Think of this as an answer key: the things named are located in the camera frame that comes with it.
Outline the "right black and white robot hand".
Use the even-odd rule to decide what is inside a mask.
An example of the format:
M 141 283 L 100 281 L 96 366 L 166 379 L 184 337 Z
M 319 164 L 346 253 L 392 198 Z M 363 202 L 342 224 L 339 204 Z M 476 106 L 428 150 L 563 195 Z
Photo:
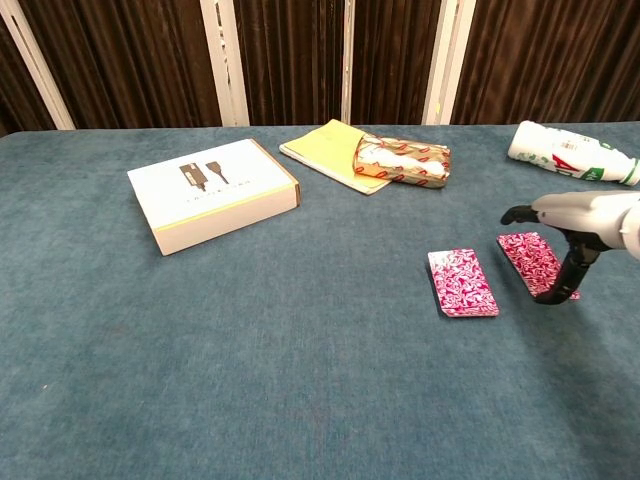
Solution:
M 530 205 L 508 209 L 500 219 L 541 223 L 560 231 L 569 250 L 550 288 L 535 296 L 540 304 L 557 305 L 578 289 L 602 252 L 626 250 L 639 256 L 639 194 L 587 191 L 548 194 Z

